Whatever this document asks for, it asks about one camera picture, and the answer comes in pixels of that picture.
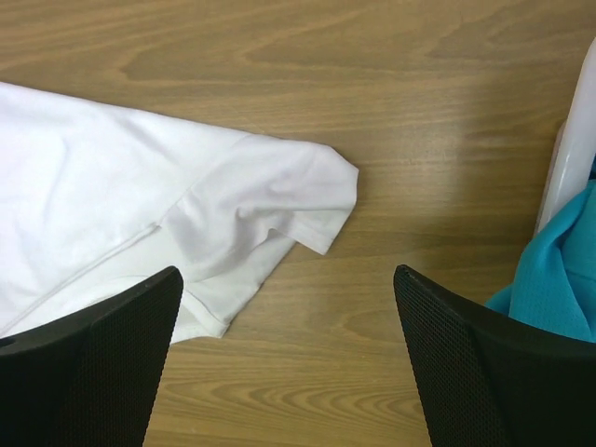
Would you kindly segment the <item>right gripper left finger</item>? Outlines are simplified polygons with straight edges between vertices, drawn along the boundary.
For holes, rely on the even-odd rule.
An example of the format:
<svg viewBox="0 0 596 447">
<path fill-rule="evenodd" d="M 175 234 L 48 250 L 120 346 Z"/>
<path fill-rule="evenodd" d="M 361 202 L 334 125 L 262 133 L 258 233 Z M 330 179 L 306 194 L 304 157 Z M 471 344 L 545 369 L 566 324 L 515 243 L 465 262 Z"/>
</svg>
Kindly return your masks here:
<svg viewBox="0 0 596 447">
<path fill-rule="evenodd" d="M 141 446 L 183 292 L 170 266 L 1 340 L 4 446 Z"/>
</svg>

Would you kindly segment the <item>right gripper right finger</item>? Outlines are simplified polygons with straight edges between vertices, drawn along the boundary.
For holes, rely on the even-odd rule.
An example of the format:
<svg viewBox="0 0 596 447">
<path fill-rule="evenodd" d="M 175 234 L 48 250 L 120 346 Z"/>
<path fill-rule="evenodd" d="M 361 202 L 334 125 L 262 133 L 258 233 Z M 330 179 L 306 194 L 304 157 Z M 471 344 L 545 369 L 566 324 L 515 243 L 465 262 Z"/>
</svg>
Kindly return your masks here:
<svg viewBox="0 0 596 447">
<path fill-rule="evenodd" d="M 394 290 L 432 445 L 594 445 L 593 344 L 501 315 L 407 265 Z"/>
</svg>

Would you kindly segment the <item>white t shirt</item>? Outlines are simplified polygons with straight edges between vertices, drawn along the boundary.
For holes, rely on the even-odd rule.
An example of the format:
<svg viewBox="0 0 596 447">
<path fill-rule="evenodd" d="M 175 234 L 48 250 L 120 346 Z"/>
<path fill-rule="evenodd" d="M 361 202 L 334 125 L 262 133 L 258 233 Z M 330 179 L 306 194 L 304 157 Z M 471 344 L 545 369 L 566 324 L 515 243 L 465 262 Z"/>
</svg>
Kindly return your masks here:
<svg viewBox="0 0 596 447">
<path fill-rule="evenodd" d="M 173 341 L 220 338 L 295 244 L 329 250 L 358 177 L 327 145 L 3 84 L 1 333 L 174 266 Z"/>
</svg>

